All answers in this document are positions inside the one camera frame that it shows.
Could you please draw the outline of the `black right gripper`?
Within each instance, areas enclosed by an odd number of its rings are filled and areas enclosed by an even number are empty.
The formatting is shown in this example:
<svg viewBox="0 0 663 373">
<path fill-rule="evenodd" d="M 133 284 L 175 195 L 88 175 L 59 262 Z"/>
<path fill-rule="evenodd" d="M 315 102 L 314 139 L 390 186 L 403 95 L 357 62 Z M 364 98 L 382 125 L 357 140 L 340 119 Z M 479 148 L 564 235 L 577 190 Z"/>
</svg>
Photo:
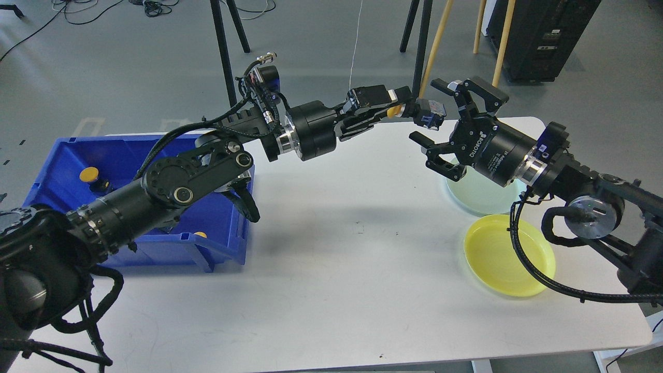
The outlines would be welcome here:
<svg viewBox="0 0 663 373">
<path fill-rule="evenodd" d="M 454 182 L 466 175 L 469 166 L 501 187 L 511 183 L 536 141 L 495 119 L 509 95 L 480 77 L 453 82 L 436 78 L 429 85 L 454 98 L 460 119 L 450 142 L 436 144 L 420 132 L 409 134 L 408 138 L 422 147 L 426 167 Z M 474 95 L 483 99 L 483 111 L 478 109 Z M 455 154 L 460 164 L 440 156 L 447 154 Z"/>
</svg>

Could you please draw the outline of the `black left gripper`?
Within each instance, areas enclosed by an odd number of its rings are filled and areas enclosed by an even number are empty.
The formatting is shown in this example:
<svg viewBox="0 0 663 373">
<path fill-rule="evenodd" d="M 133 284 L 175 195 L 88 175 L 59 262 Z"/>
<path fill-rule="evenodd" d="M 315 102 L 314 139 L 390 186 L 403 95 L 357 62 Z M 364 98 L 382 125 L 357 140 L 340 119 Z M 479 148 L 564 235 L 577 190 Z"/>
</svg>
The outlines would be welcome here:
<svg viewBox="0 0 663 373">
<path fill-rule="evenodd" d="M 414 95 L 409 87 L 388 89 L 385 85 L 372 85 L 351 88 L 345 104 L 333 108 L 319 100 L 289 108 L 283 130 L 277 137 L 279 154 L 295 151 L 302 161 L 307 161 L 331 153 L 338 139 L 348 141 L 371 130 L 384 118 L 414 118 L 419 109 L 398 106 L 412 99 Z"/>
</svg>

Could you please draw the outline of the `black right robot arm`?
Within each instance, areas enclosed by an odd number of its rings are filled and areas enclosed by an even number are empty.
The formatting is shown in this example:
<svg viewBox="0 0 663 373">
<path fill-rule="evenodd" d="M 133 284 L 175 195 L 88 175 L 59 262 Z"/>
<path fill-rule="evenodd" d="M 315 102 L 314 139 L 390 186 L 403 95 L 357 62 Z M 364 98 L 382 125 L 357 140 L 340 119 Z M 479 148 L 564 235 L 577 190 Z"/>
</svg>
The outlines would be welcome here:
<svg viewBox="0 0 663 373">
<path fill-rule="evenodd" d="M 450 140 L 436 144 L 419 132 L 410 134 L 427 156 L 426 166 L 458 181 L 471 167 L 495 184 L 514 180 L 526 191 L 511 206 L 508 231 L 515 253 L 533 278 L 580 302 L 661 305 L 661 197 L 628 182 L 590 170 L 568 151 L 566 128 L 554 121 L 538 139 L 496 117 L 509 97 L 479 77 L 431 86 L 454 98 L 459 120 Z M 560 246 L 589 246 L 616 266 L 627 294 L 577 290 L 543 274 L 526 257 L 518 236 L 524 205 L 531 197 L 558 197 L 564 206 L 549 208 L 541 222 L 544 238 Z"/>
</svg>

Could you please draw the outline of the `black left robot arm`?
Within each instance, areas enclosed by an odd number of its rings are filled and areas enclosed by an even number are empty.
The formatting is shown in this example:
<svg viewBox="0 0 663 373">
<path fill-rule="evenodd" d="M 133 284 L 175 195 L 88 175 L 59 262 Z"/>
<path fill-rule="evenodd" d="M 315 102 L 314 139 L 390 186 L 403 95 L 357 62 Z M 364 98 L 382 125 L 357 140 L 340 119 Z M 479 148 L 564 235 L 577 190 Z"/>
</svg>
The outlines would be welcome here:
<svg viewBox="0 0 663 373">
<path fill-rule="evenodd" d="M 62 213 L 40 204 L 2 211 L 2 371 L 17 355 L 40 355 L 59 365 L 71 356 L 111 366 L 98 321 L 124 284 L 102 266 L 110 255 L 156 227 L 176 223 L 197 201 L 219 191 L 251 222 L 259 212 L 247 189 L 259 140 L 271 161 L 294 151 L 301 160 L 334 151 L 386 117 L 416 117 L 421 102 L 409 87 L 351 88 L 345 102 L 328 108 L 310 102 L 294 108 L 280 92 L 275 54 L 251 62 L 237 78 L 242 100 L 213 120 L 163 135 L 133 180 L 79 208 Z"/>
</svg>

